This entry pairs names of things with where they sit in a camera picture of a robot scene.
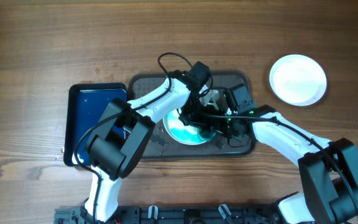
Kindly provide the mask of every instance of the table surface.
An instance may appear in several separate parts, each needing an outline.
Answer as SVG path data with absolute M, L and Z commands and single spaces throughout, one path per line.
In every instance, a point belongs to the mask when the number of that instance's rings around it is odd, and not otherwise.
M 161 72 L 156 59 L 164 52 L 241 70 L 258 105 L 358 147 L 358 1 L 0 6 L 0 223 L 51 223 L 55 208 L 88 197 L 91 175 L 62 161 L 68 89 Z M 324 68 L 328 91 L 318 104 L 297 108 L 272 93 L 270 68 L 288 54 Z M 163 62 L 187 68 L 177 58 Z M 297 190 L 298 169 L 258 144 L 243 158 L 141 162 L 119 203 L 273 202 Z

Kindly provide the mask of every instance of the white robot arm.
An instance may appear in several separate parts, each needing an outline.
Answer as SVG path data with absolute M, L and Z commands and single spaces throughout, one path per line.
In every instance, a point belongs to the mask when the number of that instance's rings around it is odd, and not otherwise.
M 101 182 L 101 188 L 100 188 L 100 197 L 98 197 L 97 201 L 97 207 L 96 207 L 96 219 L 102 222 L 107 221 L 110 219 L 110 217 L 114 214 L 114 212 L 117 209 L 118 202 L 117 202 L 117 196 L 119 193 L 119 189 L 122 184 L 122 179 L 125 178 L 132 169 L 136 166 L 138 161 L 140 160 L 140 157 L 143 153 L 142 150 L 139 152 L 131 152 L 131 156 L 128 156 L 126 151 L 128 149 L 125 148 L 125 143 L 130 142 L 131 144 L 133 142 L 136 142 L 137 145 L 143 146 L 143 150 L 145 148 L 145 144 L 147 143 L 148 139 L 148 133 L 151 134 L 150 130 L 154 128 L 152 124 L 155 125 L 158 121 L 160 121 L 164 116 L 166 116 L 169 112 L 183 108 L 189 101 L 189 99 L 192 97 L 192 94 L 194 94 L 194 88 L 189 88 L 189 83 L 184 82 L 180 79 L 180 74 L 176 76 L 176 78 L 171 77 L 171 87 L 169 89 L 169 92 L 165 95 L 163 95 L 160 99 L 157 101 L 147 105 L 145 108 L 141 108 L 137 110 L 137 115 L 125 118 L 123 121 L 117 121 L 117 122 L 123 122 L 123 123 L 130 123 L 132 124 L 131 119 L 138 119 L 138 121 L 144 122 L 144 125 L 142 127 L 137 127 L 132 125 L 131 128 L 128 129 L 128 131 L 131 131 L 131 135 L 129 138 L 123 142 L 122 140 L 118 139 L 115 141 L 115 136 L 111 133 L 100 135 L 98 133 L 92 133 L 92 135 L 89 137 L 90 144 L 93 144 L 92 146 L 89 146 L 87 144 L 87 147 L 90 149 L 86 149 L 90 153 L 90 160 L 92 162 L 92 169 L 98 172 L 101 177 L 103 178 Z M 142 98 L 128 101 L 127 104 L 121 105 L 119 108 L 120 110 L 126 110 L 125 106 L 129 105 L 132 109 L 138 108 L 147 102 L 150 102 L 157 96 L 160 96 L 162 93 L 166 92 L 166 90 L 169 87 L 170 80 L 167 78 L 164 83 L 155 89 L 154 91 L 150 92 L 149 94 L 143 96 Z M 200 93 L 201 88 L 197 88 L 196 94 Z M 107 113 L 107 110 L 114 111 L 117 106 L 109 105 L 108 108 L 106 108 L 105 113 Z M 313 139 L 313 141 L 321 146 L 321 148 L 326 149 L 331 147 L 331 140 L 317 137 L 298 126 L 291 124 L 286 119 L 283 118 L 283 116 L 275 111 L 271 111 L 268 113 L 264 113 L 262 115 L 256 115 L 256 117 L 259 118 L 259 120 L 255 120 L 251 122 L 250 126 L 253 132 L 254 137 L 256 140 L 263 144 L 267 144 L 271 146 L 272 148 L 276 149 L 279 153 L 283 154 L 287 159 L 292 161 L 294 165 L 299 166 L 300 172 L 301 172 L 301 178 L 302 173 L 305 173 L 304 176 L 307 176 L 305 178 L 302 178 L 303 187 L 305 189 L 304 183 L 308 183 L 312 188 L 312 190 L 308 190 L 308 193 L 310 195 L 316 194 L 318 195 L 319 200 L 317 201 L 317 205 L 321 204 L 322 211 L 328 210 L 325 206 L 332 206 L 333 213 L 329 213 L 328 217 L 323 217 L 325 219 L 322 219 L 319 217 L 319 213 L 314 212 L 310 210 L 312 208 L 314 211 L 320 212 L 319 208 L 315 209 L 314 204 L 311 204 L 311 201 L 313 199 L 306 198 L 303 194 L 295 194 L 292 195 L 289 198 L 286 198 L 285 200 L 282 200 L 280 204 L 278 205 L 278 208 L 280 209 L 280 213 L 282 214 L 283 218 L 286 220 L 287 223 L 301 223 L 301 222 L 312 222 L 314 220 L 329 220 L 329 223 L 342 223 L 343 221 L 346 221 L 347 219 L 354 217 L 357 215 L 357 212 L 354 211 L 354 207 L 348 206 L 349 202 L 352 202 L 352 200 L 346 196 L 340 195 L 336 193 L 336 189 L 332 185 L 331 179 L 329 178 L 327 168 L 324 165 L 321 155 L 319 155 L 320 149 L 317 148 L 314 144 L 311 144 L 310 141 L 306 140 L 302 136 L 299 135 L 299 133 L 307 136 L 310 139 Z M 112 123 L 106 125 L 107 132 L 111 129 L 111 126 L 116 122 L 115 120 L 112 121 Z M 286 128 L 279 124 L 286 124 L 290 128 Z M 131 138 L 133 133 L 135 132 L 143 132 L 146 133 L 144 135 L 135 136 Z M 100 142 L 98 140 L 99 138 L 103 138 L 106 141 Z M 348 167 L 348 170 L 346 170 L 347 174 L 353 175 L 353 168 L 356 167 L 356 170 L 358 171 L 358 154 L 356 151 L 356 154 L 354 154 L 354 150 L 351 152 L 342 152 L 342 148 L 350 148 L 348 144 L 345 144 L 343 142 L 339 142 L 338 144 L 340 146 L 338 147 L 340 150 L 336 151 L 337 156 L 342 159 L 346 160 L 347 157 L 349 157 L 348 154 L 352 154 L 352 157 L 355 158 L 353 162 L 353 165 L 351 167 Z M 314 159 L 314 163 L 312 164 L 310 161 L 310 157 Z M 332 198 L 326 202 L 325 200 L 320 200 L 322 197 L 322 194 L 319 191 L 320 185 L 316 184 L 313 181 L 315 181 L 316 178 L 314 178 L 312 173 L 310 171 L 310 167 L 313 167 L 313 169 L 317 169 L 321 167 L 321 164 L 323 164 L 322 171 L 318 173 L 319 178 L 318 181 L 321 181 L 323 186 L 328 186 L 327 192 L 330 192 L 330 197 Z M 93 181 L 92 181 L 92 187 L 91 192 L 89 195 L 88 201 L 85 203 L 85 211 L 87 213 L 87 216 L 92 217 L 93 214 L 93 206 L 94 206 L 94 196 L 96 193 L 96 189 L 98 186 L 98 178 L 94 175 Z M 358 201 L 358 180 L 357 178 L 353 178 L 352 180 L 352 188 L 355 191 L 355 195 L 357 197 Z
M 168 84 L 168 79 L 165 79 L 164 83 L 154 91 L 139 99 L 128 101 L 128 103 L 131 104 L 131 108 L 142 106 L 144 103 L 147 103 L 155 97 L 161 95 L 168 88 Z M 148 105 L 146 108 L 138 110 L 137 112 L 142 116 L 150 117 L 154 123 L 157 123 L 169 112 L 175 109 L 180 109 L 183 105 L 185 105 L 189 95 L 190 90 L 187 89 L 186 85 L 176 78 L 173 78 L 169 93 L 164 95 L 158 101 Z M 100 195 L 103 195 L 103 197 L 98 197 L 96 219 L 105 222 L 117 209 L 117 197 L 122 184 L 122 179 L 118 178 L 116 180 L 111 180 L 109 175 L 99 167 L 92 166 L 92 169 L 99 172 L 103 178 L 99 193 Z M 88 201 L 85 203 L 85 209 L 87 209 L 90 215 L 93 215 L 94 196 L 97 186 L 98 178 L 96 175 L 93 175 L 91 193 Z

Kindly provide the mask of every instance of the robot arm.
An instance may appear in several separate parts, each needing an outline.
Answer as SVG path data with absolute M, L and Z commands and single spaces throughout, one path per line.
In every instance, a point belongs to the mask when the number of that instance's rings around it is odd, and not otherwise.
M 122 116 L 95 129 L 85 147 L 85 150 L 89 153 L 92 169 L 101 174 L 103 178 L 100 197 L 97 201 L 98 206 L 96 207 L 97 220 L 105 222 L 116 211 L 117 196 L 122 180 L 132 172 L 140 161 L 156 122 L 169 112 L 179 108 L 182 109 L 180 119 L 186 125 L 192 125 L 193 122 L 203 123 L 203 128 L 209 127 L 210 130 L 214 129 L 230 136 L 230 138 L 238 138 L 244 133 L 251 132 L 256 140 L 276 149 L 300 168 L 305 194 L 293 195 L 282 200 L 278 205 L 282 217 L 288 223 L 311 222 L 313 220 L 316 220 L 317 223 L 342 223 L 356 215 L 351 199 L 343 190 L 341 180 L 337 180 L 336 184 L 331 181 L 329 177 L 330 167 L 323 159 L 319 149 L 293 130 L 268 120 L 249 123 L 236 118 L 226 122 L 225 119 L 206 118 L 202 114 L 195 113 L 194 106 L 199 103 L 199 99 L 195 95 L 199 95 L 209 75 L 208 68 L 200 62 L 196 63 L 189 73 L 180 71 L 170 73 L 172 81 L 170 91 L 157 101 L 136 112 L 129 113 L 131 109 L 138 108 L 164 93 L 169 87 L 169 79 L 166 79 L 156 90 L 137 100 L 127 103 L 119 100 L 110 102 L 100 120 L 118 113 L 122 113 Z M 228 105 L 234 113 L 237 112 L 237 115 L 241 115 L 252 110 L 253 117 L 276 118 L 277 121 L 314 139 L 322 148 L 328 150 L 332 157 L 334 157 L 334 154 L 337 155 L 336 159 L 339 160 L 341 169 L 349 179 L 358 201 L 358 153 L 351 142 L 342 139 L 331 142 L 328 139 L 314 136 L 289 123 L 280 113 L 270 107 L 268 107 L 268 110 L 266 110 L 266 106 L 256 108 L 252 100 L 247 97 L 244 98 L 243 91 L 244 87 L 236 86 L 235 89 L 231 90 L 232 94 L 227 95 Z M 220 117 L 225 113 L 210 111 L 207 106 L 202 107 L 201 110 L 209 111 L 214 116 Z M 127 139 L 123 139 L 111 131 L 113 125 L 122 126 L 131 134 Z M 94 175 L 89 199 L 81 213 L 81 216 L 88 222 L 93 216 L 97 185 L 98 178 Z
M 168 88 L 169 81 L 165 79 L 164 83 L 154 91 L 143 96 L 142 98 L 128 101 L 131 108 L 142 106 L 144 103 L 161 95 Z M 169 112 L 180 109 L 186 102 L 190 95 L 190 90 L 176 78 L 172 79 L 172 85 L 170 92 L 164 95 L 158 101 L 148 105 L 146 108 L 140 109 L 137 112 L 141 116 L 148 116 L 154 123 L 159 122 Z M 103 180 L 100 188 L 100 195 L 103 197 L 98 198 L 98 206 L 96 207 L 96 219 L 102 222 L 107 221 L 116 211 L 118 202 L 117 197 L 122 184 L 122 178 L 111 180 L 109 175 L 103 171 L 100 167 L 92 166 L 92 169 L 101 174 Z M 89 199 L 85 203 L 85 209 L 90 215 L 93 215 L 94 196 L 98 186 L 98 178 L 93 174 L 91 192 Z

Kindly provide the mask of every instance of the plastic tray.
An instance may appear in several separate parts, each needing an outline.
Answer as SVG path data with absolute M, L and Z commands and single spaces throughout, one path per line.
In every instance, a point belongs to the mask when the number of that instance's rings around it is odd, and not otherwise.
M 212 71 L 214 85 L 233 87 L 244 83 L 249 92 L 250 85 L 246 75 L 238 70 Z M 145 74 L 135 76 L 128 86 L 128 100 L 133 100 L 146 95 L 160 86 L 165 79 L 164 74 Z M 220 97 L 218 101 L 220 108 L 227 108 L 226 101 Z M 212 141 L 204 144 L 189 146 L 174 140 L 165 130 L 163 122 L 159 121 L 153 131 L 152 137 L 143 153 L 142 159 L 201 159 L 205 157 L 227 157 L 244 156 L 250 153 L 255 140 L 246 136 L 244 142 L 232 140 L 232 145 L 243 145 L 242 147 L 231 147 L 227 144 L 227 139 L 216 136 Z

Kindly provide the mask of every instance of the wood grain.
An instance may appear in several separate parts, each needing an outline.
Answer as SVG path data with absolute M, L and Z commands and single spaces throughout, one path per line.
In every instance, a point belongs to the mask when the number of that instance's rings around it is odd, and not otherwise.
M 88 196 L 91 176 L 61 158 L 69 87 L 160 72 L 156 58 L 168 51 L 245 72 L 258 105 L 358 147 L 358 1 L 0 6 L 0 223 L 51 223 L 55 208 Z M 324 68 L 329 88 L 317 105 L 295 108 L 271 92 L 269 70 L 287 54 Z M 141 162 L 119 203 L 273 202 L 297 190 L 297 168 L 258 144 L 245 158 Z

